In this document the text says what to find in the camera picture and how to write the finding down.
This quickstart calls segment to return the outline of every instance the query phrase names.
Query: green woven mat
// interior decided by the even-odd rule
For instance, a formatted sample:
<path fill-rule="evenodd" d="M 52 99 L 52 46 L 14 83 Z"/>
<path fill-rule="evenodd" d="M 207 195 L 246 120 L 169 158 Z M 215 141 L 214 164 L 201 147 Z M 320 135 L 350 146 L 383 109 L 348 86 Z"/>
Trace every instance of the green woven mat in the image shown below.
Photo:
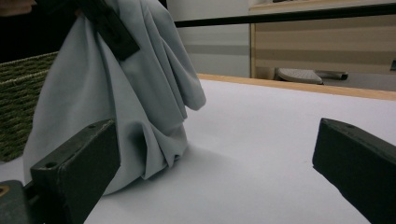
<path fill-rule="evenodd" d="M 56 55 L 0 63 L 0 161 L 22 154 L 38 95 Z"/>

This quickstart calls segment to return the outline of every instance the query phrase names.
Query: white wall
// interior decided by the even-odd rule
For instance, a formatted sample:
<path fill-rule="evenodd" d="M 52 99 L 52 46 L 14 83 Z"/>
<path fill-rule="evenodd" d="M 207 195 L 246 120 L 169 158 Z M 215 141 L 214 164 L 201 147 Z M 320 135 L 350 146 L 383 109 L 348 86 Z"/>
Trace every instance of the white wall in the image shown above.
<path fill-rule="evenodd" d="M 267 0 L 168 0 L 175 21 L 246 16 L 253 4 Z M 179 28 L 198 73 L 249 77 L 249 26 Z"/>

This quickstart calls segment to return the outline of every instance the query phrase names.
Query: gray cloth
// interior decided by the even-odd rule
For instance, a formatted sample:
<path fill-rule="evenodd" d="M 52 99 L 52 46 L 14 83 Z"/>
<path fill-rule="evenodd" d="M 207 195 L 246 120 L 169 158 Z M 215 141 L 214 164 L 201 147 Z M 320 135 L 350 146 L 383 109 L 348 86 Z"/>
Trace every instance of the gray cloth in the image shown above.
<path fill-rule="evenodd" d="M 84 127 L 116 119 L 121 166 L 106 194 L 149 178 L 187 147 L 185 105 L 205 95 L 168 11 L 157 0 L 107 1 L 140 50 L 119 62 L 80 16 L 51 67 L 35 109 L 23 163 L 29 168 Z"/>

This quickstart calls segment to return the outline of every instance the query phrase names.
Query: white table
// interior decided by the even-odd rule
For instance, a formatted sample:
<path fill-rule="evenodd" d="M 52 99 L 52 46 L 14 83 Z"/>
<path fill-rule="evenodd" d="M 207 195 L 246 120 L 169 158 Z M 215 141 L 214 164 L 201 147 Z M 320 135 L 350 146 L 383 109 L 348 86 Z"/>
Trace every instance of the white table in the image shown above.
<path fill-rule="evenodd" d="M 171 169 L 103 197 L 86 223 L 368 223 L 312 168 L 320 118 L 396 145 L 396 102 L 202 80 L 190 147 Z M 21 159 L 0 181 L 22 179 Z"/>

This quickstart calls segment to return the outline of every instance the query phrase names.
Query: black bar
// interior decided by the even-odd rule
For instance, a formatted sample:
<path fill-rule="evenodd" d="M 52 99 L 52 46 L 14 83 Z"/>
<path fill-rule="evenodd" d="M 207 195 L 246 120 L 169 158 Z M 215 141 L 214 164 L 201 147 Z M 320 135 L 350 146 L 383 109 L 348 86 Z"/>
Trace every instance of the black bar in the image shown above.
<path fill-rule="evenodd" d="M 250 24 L 260 22 L 279 22 L 279 21 L 313 21 L 340 18 L 355 18 L 369 16 L 383 16 L 396 14 L 396 4 L 383 4 L 360 7 L 343 7 L 319 9 L 310 11 L 284 12 L 267 15 L 252 15 L 240 17 L 226 17 L 215 19 L 203 19 L 193 21 L 176 21 L 177 28 L 196 27 L 196 26 L 216 26 L 216 25 L 234 25 Z"/>
<path fill-rule="evenodd" d="M 74 13 L 73 8 L 81 9 L 120 60 L 127 59 L 140 49 L 120 17 L 105 0 L 37 0 L 37 4 L 48 14 L 60 9 L 66 10 L 66 13 Z"/>
<path fill-rule="evenodd" d="M 166 3 L 166 0 L 160 0 L 160 3 L 163 4 L 165 8 L 168 8 L 168 4 Z"/>
<path fill-rule="evenodd" d="M 353 125 L 322 119 L 313 164 L 371 223 L 396 223 L 395 146 Z"/>

